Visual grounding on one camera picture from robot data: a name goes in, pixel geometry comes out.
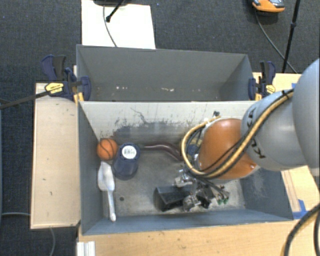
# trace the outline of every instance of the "stain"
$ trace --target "stain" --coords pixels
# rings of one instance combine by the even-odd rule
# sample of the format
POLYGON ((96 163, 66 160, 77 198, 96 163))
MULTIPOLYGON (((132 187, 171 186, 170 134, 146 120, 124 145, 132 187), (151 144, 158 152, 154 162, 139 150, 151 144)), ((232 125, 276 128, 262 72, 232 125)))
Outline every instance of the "stain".
POLYGON ((140 119, 142 120, 142 122, 143 122, 144 124, 149 124, 149 122, 146 121, 145 116, 144 116, 141 112, 134 110, 132 107, 131 107, 131 110, 132 110, 133 112, 139 114, 139 117, 140 117, 140 119))
POLYGON ((180 138, 189 129, 190 126, 187 126, 185 122, 173 122, 171 120, 144 121, 139 125, 122 125, 113 133, 113 137, 119 144, 130 141, 135 144, 167 142, 178 145, 180 138))

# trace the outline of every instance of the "blue clamp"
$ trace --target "blue clamp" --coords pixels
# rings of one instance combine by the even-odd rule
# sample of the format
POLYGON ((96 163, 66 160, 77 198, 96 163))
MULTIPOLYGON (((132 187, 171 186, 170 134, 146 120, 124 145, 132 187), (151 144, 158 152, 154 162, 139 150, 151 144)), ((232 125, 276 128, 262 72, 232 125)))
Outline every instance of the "blue clamp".
POLYGON ((61 91, 49 93, 51 97, 62 97, 70 101, 74 100, 77 88, 78 92, 83 93, 83 98, 88 101, 91 95, 92 85, 88 76, 82 76, 80 81, 73 73, 70 67, 64 68, 66 56, 53 56, 52 54, 44 57, 41 61, 43 73, 48 77, 50 82, 60 82, 63 84, 61 91))
POLYGON ((250 78, 248 83, 248 95, 250 100, 255 100, 256 96, 264 98, 275 92, 275 87, 272 85, 276 76, 276 67, 271 61, 260 62, 262 76, 259 76, 257 83, 255 78, 250 78))

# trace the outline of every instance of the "gray robot arm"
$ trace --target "gray robot arm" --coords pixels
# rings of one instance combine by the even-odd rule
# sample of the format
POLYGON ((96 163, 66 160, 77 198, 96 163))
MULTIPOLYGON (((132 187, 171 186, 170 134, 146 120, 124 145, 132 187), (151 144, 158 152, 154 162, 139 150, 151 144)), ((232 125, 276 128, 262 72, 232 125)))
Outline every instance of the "gray robot arm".
MULTIPOLYGON (((241 134, 285 93, 276 92, 253 104, 243 117, 241 134)), ((255 163, 268 170, 308 165, 319 187, 319 59, 303 72, 292 98, 274 110, 246 152, 255 163)))

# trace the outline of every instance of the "orange ball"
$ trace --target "orange ball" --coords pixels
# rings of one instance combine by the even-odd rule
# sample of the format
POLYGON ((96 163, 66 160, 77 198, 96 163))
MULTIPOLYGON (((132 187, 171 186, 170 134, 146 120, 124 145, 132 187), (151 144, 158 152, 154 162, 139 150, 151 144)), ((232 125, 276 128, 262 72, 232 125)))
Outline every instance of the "orange ball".
POLYGON ((96 147, 96 153, 101 160, 112 160, 118 151, 118 145, 112 138, 102 138, 96 147))

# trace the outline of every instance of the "yellow cable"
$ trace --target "yellow cable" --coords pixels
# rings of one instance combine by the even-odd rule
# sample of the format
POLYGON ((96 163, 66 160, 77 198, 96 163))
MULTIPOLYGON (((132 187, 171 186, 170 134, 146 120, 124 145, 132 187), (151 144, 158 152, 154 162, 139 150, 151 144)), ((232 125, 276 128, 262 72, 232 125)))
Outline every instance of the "yellow cable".
POLYGON ((207 175, 207 178, 214 178, 217 177, 218 175, 220 175, 221 173, 223 173, 224 171, 226 171, 238 158, 238 156, 245 150, 246 146, 248 145, 248 143, 250 142, 250 140, 253 138, 255 132, 257 131, 257 129, 263 124, 263 122, 267 119, 267 117, 269 116, 269 114, 274 111, 276 108, 278 108, 282 103, 284 103, 285 101, 289 100, 292 96, 293 96, 294 92, 289 92, 288 94, 286 94, 286 96, 281 97, 279 100, 277 100, 276 102, 274 102, 273 104, 271 104, 265 111, 264 113, 256 120, 255 124, 253 125, 253 127, 251 128, 250 132, 248 133, 248 135, 245 137, 245 139, 243 140, 243 142, 241 143, 241 145, 236 149, 236 151, 232 154, 232 156, 230 157, 230 159, 225 162, 219 169, 217 169, 215 172, 207 175, 207 173, 201 171, 201 170, 197 170, 193 167, 193 165, 189 162, 188 157, 186 155, 185 152, 185 148, 186 148, 186 143, 187 143, 187 138, 189 138, 190 134, 192 134, 194 131, 202 128, 203 126, 205 126, 207 123, 210 123, 214 120, 216 120, 219 117, 214 117, 211 120, 209 120, 208 122, 203 122, 197 126, 195 126, 194 128, 192 128, 191 130, 189 130, 185 136, 182 139, 182 143, 181 143, 181 152, 182 152, 182 157, 183 160, 185 161, 186 165, 188 166, 188 168, 196 175, 199 176, 205 176, 207 175))

